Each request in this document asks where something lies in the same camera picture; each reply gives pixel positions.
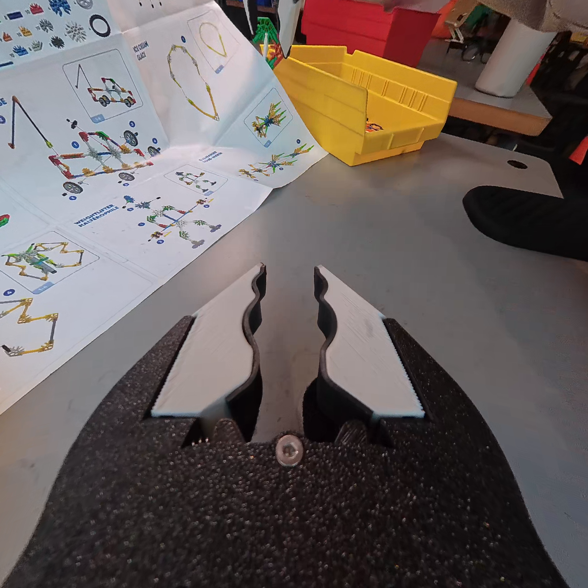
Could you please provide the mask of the fold-out toy instruction sheet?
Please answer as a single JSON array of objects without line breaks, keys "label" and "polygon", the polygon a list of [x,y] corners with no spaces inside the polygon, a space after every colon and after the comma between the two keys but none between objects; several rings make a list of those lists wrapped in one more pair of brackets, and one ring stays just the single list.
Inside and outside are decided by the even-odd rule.
[{"label": "fold-out toy instruction sheet", "polygon": [[1,412],[325,156],[217,1],[1,1]]}]

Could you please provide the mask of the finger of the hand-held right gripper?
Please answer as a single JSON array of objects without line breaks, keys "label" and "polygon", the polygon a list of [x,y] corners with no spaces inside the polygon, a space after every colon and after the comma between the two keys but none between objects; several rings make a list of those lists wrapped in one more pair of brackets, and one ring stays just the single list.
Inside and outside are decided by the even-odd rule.
[{"label": "finger of the hand-held right gripper", "polygon": [[278,36],[282,52],[285,58],[290,54],[290,49],[295,39],[296,27],[300,11],[305,1],[278,1],[277,2],[277,23]]}]

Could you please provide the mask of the white water bottle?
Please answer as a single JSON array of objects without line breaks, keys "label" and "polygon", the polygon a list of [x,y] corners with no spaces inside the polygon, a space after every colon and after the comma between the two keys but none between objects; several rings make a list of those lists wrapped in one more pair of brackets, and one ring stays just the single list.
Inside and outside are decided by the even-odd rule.
[{"label": "white water bottle", "polygon": [[499,98],[513,98],[544,56],[555,32],[532,29],[511,19],[474,87]]}]

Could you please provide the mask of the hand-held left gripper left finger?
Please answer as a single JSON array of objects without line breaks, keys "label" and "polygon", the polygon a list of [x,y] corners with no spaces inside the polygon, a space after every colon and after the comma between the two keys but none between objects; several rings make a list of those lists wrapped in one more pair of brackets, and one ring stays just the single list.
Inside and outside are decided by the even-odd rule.
[{"label": "hand-held left gripper left finger", "polygon": [[194,313],[150,408],[152,417],[195,418],[193,439],[232,420],[250,442],[262,400],[259,349],[266,266],[255,265]]}]

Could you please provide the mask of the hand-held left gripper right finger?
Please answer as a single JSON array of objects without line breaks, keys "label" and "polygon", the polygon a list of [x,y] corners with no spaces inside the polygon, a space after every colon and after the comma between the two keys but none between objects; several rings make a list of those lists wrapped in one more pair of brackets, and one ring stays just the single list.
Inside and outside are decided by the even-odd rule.
[{"label": "hand-held left gripper right finger", "polygon": [[384,424],[426,422],[426,400],[391,321],[325,267],[314,268],[313,284],[325,341],[303,398],[305,436],[337,437],[358,421],[381,437]]}]

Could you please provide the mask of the person's right forearm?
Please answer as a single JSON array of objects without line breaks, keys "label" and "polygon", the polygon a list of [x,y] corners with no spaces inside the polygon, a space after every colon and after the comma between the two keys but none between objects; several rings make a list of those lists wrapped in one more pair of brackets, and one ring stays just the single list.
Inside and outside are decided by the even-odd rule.
[{"label": "person's right forearm", "polygon": [[587,32],[587,1],[489,1],[500,13],[540,32]]}]

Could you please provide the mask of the red storage bin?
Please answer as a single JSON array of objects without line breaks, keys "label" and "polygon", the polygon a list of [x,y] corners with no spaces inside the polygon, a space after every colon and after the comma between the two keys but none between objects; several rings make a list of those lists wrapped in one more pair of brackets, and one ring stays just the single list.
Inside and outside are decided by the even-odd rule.
[{"label": "red storage bin", "polygon": [[306,1],[301,31],[308,45],[342,46],[415,68],[439,12],[394,8],[364,1]]}]

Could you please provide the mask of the yellow parts bin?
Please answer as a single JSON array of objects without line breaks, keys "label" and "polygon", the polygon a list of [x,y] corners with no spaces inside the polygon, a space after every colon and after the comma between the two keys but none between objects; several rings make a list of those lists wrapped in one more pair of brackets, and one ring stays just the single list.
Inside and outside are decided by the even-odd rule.
[{"label": "yellow parts bin", "polygon": [[[436,139],[458,86],[342,46],[294,45],[274,72],[320,146],[349,166],[418,151]],[[385,130],[366,133],[366,119]]]}]

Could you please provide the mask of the grey desk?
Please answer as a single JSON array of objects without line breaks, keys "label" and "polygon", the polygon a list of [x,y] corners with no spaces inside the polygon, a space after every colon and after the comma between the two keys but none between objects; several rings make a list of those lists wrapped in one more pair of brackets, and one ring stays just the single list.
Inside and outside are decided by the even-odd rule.
[{"label": "grey desk", "polygon": [[114,384],[255,263],[263,399],[255,440],[301,428],[318,371],[313,268],[396,319],[469,395],[571,587],[587,587],[587,264],[502,245],[463,196],[478,185],[560,195],[550,166],[441,134],[349,167],[326,156],[1,415],[1,581],[70,446]]}]

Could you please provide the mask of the green red toy connector assembly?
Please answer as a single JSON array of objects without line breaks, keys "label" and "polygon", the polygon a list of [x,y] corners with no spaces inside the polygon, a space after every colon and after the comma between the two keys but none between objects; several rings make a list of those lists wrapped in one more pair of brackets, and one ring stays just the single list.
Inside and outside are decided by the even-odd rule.
[{"label": "green red toy connector assembly", "polygon": [[267,17],[258,17],[252,42],[272,70],[284,59],[282,46],[273,22]]}]

